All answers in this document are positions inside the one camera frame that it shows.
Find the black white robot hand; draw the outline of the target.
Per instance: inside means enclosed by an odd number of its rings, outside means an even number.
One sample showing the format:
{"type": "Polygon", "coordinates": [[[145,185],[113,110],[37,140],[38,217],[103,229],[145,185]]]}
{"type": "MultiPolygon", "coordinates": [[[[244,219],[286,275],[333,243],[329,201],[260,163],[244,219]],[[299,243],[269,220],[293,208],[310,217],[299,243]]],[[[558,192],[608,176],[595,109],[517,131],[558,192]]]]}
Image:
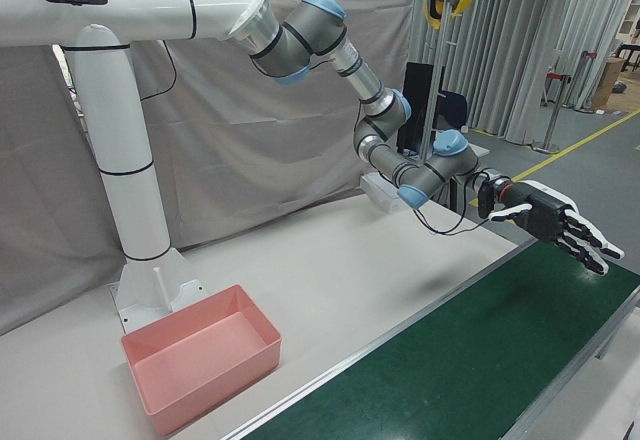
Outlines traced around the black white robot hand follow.
{"type": "Polygon", "coordinates": [[[552,243],[598,275],[609,265],[604,256],[622,259],[625,252],[609,242],[584,218],[565,194],[540,182],[514,182],[499,177],[482,182],[478,191],[479,215],[494,222],[513,221],[536,239],[552,243]]]}

